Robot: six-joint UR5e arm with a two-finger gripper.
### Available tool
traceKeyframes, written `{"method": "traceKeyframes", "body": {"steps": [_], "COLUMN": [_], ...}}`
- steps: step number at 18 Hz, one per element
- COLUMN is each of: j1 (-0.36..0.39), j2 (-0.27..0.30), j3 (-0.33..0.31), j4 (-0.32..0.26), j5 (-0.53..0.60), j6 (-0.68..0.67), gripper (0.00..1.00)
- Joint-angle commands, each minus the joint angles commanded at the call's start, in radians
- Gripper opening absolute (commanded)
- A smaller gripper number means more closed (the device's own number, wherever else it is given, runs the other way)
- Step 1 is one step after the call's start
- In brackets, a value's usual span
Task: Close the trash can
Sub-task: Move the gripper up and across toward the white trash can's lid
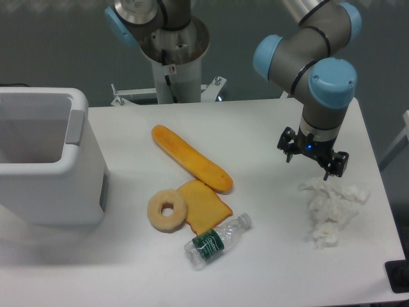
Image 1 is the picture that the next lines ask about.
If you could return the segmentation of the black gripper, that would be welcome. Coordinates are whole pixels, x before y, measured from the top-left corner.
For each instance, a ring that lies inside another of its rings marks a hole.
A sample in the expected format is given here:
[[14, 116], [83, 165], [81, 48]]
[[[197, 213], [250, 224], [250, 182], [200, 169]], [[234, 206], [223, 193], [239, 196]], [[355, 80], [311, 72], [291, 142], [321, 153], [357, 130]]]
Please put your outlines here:
[[315, 141], [312, 137], [306, 136], [299, 129], [298, 134], [286, 127], [282, 132], [277, 148], [286, 155], [286, 162], [289, 163], [294, 155], [302, 154], [315, 160], [320, 166], [325, 166], [324, 181], [329, 177], [341, 178], [348, 165], [349, 153], [334, 152], [333, 147], [336, 138], [329, 141]]

